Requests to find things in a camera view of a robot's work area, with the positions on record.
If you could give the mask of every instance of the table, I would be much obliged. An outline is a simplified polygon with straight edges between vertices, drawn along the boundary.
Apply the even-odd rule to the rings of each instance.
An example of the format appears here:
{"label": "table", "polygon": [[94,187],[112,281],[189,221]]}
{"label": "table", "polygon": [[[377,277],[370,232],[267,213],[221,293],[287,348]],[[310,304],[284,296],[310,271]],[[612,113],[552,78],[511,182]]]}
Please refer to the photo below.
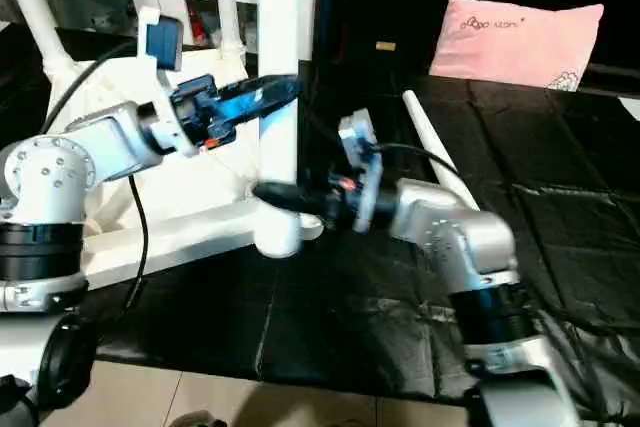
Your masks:
{"label": "table", "polygon": [[[9,28],[0,42],[28,47],[24,37]],[[73,34],[63,41],[74,55],[95,56],[116,40]],[[20,52],[0,60],[2,145],[39,125],[20,109],[46,104],[37,54]],[[366,107],[380,141],[417,143],[399,97],[414,89],[478,202],[513,228],[527,280],[553,305],[592,322],[640,318],[640,179],[633,163],[640,124],[617,99],[301,65],[301,108],[333,126],[329,132],[342,115]],[[309,116],[300,122],[301,172],[339,168],[345,160],[330,134]],[[385,159],[384,182],[432,175],[419,159]],[[108,316],[126,290],[93,291],[83,310]],[[148,276],[137,308],[106,332],[99,358],[456,403],[473,379],[462,367],[451,314],[433,267],[415,248],[383,232],[328,232],[290,259],[245,248]],[[585,366],[568,344],[574,336],[595,366],[609,413],[637,422],[637,337],[596,337],[543,320],[585,415],[593,401],[579,380]]]}

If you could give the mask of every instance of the black plastic sheet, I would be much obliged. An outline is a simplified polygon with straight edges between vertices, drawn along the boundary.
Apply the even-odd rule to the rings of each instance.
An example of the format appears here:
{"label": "black plastic sheet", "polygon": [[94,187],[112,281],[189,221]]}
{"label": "black plastic sheet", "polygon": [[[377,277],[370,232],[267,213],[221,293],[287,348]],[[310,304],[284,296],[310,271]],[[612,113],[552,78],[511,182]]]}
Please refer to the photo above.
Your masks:
{"label": "black plastic sheet", "polygon": [[[15,49],[4,58],[24,53],[19,65],[0,65],[1,145],[35,133],[33,114],[42,117],[49,89],[32,40],[16,29],[0,36],[3,48]],[[121,39],[63,40],[76,58],[91,58]],[[301,175],[344,165],[331,133],[360,108],[369,109],[380,141],[419,145],[400,97],[412,88],[477,201],[514,230],[527,282],[581,319],[640,322],[640,132],[617,99],[388,70],[302,70]],[[385,157],[384,182],[402,176],[433,179],[420,159]],[[91,292],[83,310],[109,316],[126,291],[123,283]],[[589,359],[608,413],[637,420],[638,338],[543,319],[581,411],[593,416]],[[434,266],[382,232],[325,233],[285,260],[250,247],[149,275],[139,305],[105,332],[99,356],[437,402],[459,402],[473,383]]]}

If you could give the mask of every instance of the white rod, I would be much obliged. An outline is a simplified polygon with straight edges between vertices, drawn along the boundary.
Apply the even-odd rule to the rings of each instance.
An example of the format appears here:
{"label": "white rod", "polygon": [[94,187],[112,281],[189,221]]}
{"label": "white rod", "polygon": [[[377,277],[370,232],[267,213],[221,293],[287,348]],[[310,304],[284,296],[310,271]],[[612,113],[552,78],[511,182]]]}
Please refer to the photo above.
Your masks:
{"label": "white rod", "polygon": [[50,75],[55,71],[70,68],[73,65],[73,61],[60,43],[60,38],[55,30],[56,24],[47,1],[17,1],[42,54],[44,72]]}
{"label": "white rod", "polygon": [[[416,94],[414,94],[412,90],[407,90],[402,94],[402,100],[404,100],[404,104],[407,106],[413,125],[416,128],[416,131],[418,131],[418,136],[420,137],[422,146],[455,168],[455,164],[453,163],[453,160],[451,160],[449,152],[447,152],[447,149],[440,140],[436,129],[429,121],[429,117],[427,117],[422,105],[420,105],[420,101],[416,97]],[[473,195],[469,192],[467,185],[462,180],[440,164],[433,161],[430,162],[433,167],[433,171],[436,173],[438,182],[440,182],[441,185],[457,194],[470,208],[475,210],[480,209],[473,198]]]}
{"label": "white rod", "polygon": [[[298,0],[258,0],[258,71],[298,72]],[[260,120],[260,179],[294,184],[298,162],[298,103]],[[288,257],[300,247],[300,216],[265,203],[257,212],[254,241],[269,257]]]}
{"label": "white rod", "polygon": [[218,12],[222,29],[222,55],[243,55],[245,49],[240,40],[236,0],[218,0]]}

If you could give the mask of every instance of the black fabric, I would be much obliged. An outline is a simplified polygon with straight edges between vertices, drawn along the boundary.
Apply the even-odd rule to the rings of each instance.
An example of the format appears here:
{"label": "black fabric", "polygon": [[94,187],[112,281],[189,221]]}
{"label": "black fabric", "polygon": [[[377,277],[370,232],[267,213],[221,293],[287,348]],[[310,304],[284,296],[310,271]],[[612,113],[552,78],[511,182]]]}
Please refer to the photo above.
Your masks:
{"label": "black fabric", "polygon": [[[93,38],[63,40],[89,56],[100,42],[105,50],[114,45],[96,36],[87,46]],[[640,127],[617,99],[364,68],[303,64],[302,71],[301,175],[344,165],[332,133],[342,115],[359,108],[369,109],[381,142],[419,145],[400,98],[412,88],[477,201],[511,225],[527,283],[593,322],[639,321]],[[46,82],[36,84],[32,98],[44,100],[31,114],[46,103]],[[20,115],[24,104],[5,99],[19,96],[3,94],[2,144],[37,128],[27,125],[33,115]],[[400,176],[429,180],[433,173],[422,159],[385,156],[383,181]],[[127,288],[90,292],[83,311],[109,316]],[[629,425],[637,420],[637,337],[595,337],[549,315],[542,321],[582,412],[593,406],[587,356],[608,412],[622,412]],[[249,247],[151,274],[137,308],[104,332],[99,357],[437,402],[460,402],[473,384],[433,266],[383,232],[325,233],[285,260]]]}

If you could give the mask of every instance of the pink pillow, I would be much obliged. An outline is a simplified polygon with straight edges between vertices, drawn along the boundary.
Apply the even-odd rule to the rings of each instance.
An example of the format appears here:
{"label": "pink pillow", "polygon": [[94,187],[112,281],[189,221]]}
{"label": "pink pillow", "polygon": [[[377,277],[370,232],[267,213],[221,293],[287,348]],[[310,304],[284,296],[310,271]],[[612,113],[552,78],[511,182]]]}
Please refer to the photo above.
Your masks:
{"label": "pink pillow", "polygon": [[603,10],[449,0],[429,74],[576,90]]}

